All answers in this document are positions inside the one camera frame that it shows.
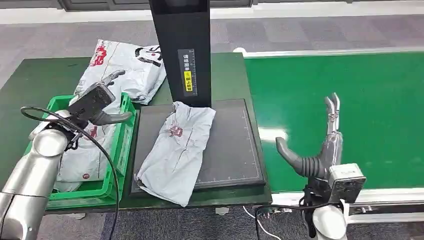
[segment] red logo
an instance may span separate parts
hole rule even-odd
[[[97,137],[97,126],[93,125],[93,128],[89,128],[88,132],[90,134],[90,136],[92,136],[93,138]]]
[[[170,133],[169,135],[170,137],[173,137],[173,136],[181,137],[183,135],[183,129],[179,126],[174,125],[169,129],[169,133]]]
[[[97,66],[97,65],[102,65],[103,61],[106,57],[107,53],[106,53],[106,48],[103,45],[103,43],[98,46],[98,48],[95,50],[95,54],[94,54],[94,58],[93,60],[90,62],[90,66]]]

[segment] black vertical stand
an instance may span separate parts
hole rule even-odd
[[[172,99],[211,106],[209,0],[149,0]]]

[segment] gray carpet floor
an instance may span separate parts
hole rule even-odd
[[[424,46],[424,15],[214,19],[211,51],[248,52]],[[158,43],[151,21],[0,24],[0,88],[27,58],[89,57],[97,39],[140,46]],[[82,220],[43,218],[39,240],[103,240],[112,213]],[[298,212],[263,219],[283,240],[307,239]],[[424,240],[422,223],[350,225],[350,240]],[[115,240],[255,240],[255,222],[241,207],[224,216],[213,208],[122,211]],[[261,232],[261,239],[274,239]]]

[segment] crumpled plastic bag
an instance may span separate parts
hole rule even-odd
[[[135,180],[147,193],[185,207],[202,166],[216,111],[180,101],[173,107],[175,111],[160,129]]]

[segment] green table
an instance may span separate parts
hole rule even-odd
[[[21,115],[20,107],[46,107],[51,97],[72,94],[89,61],[90,58],[88,57],[26,59],[0,90],[0,136],[3,137],[0,145],[0,156],[2,156],[1,187],[6,183],[16,162],[24,153],[29,143],[29,133],[38,124],[36,121]],[[255,141],[259,143],[258,128],[243,56],[240,53],[212,54],[211,71],[212,100],[245,99]],[[150,104],[161,105],[171,102],[172,98],[166,81]],[[258,153],[262,154],[260,144],[257,148]],[[127,197],[131,185],[132,169],[130,169],[130,163],[132,160],[130,159],[128,164],[120,207],[122,209],[177,207],[173,203],[153,196]],[[226,187],[194,192],[188,207],[264,204],[271,202],[271,200],[268,185]],[[64,211],[50,211],[50,213],[104,212],[112,210],[113,207],[113,205],[110,205],[95,208],[64,209]]]
[[[292,150],[318,154],[327,128],[324,97],[337,92],[342,163],[357,163],[367,177],[359,202],[424,203],[423,49],[259,52],[244,57],[273,193],[299,191],[306,183],[278,154],[274,137],[287,133]]]

